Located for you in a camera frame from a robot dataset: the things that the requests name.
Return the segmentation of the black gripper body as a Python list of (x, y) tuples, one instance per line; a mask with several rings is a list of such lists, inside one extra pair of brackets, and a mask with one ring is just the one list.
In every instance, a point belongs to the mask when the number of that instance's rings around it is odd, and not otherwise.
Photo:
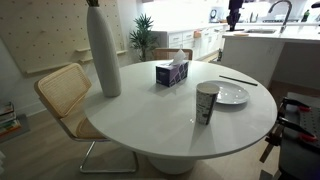
[(242, 8), (243, 0), (229, 0), (229, 15), (227, 16), (227, 22), (229, 24), (235, 24), (240, 18), (239, 10)]

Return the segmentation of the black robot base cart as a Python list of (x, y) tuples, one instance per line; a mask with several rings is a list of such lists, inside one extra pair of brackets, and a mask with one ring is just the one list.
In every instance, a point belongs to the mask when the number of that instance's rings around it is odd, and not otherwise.
[[(311, 107), (304, 112), (294, 105), (284, 105), (282, 100), (287, 97), (298, 100)], [(298, 93), (289, 92), (282, 98), (278, 108), (277, 119), (268, 133), (268, 145), (260, 161), (264, 163), (275, 146), (280, 147), (277, 180), (320, 180), (320, 100)], [(315, 142), (302, 140), (300, 133), (281, 125), (279, 117), (300, 125), (317, 137)]]

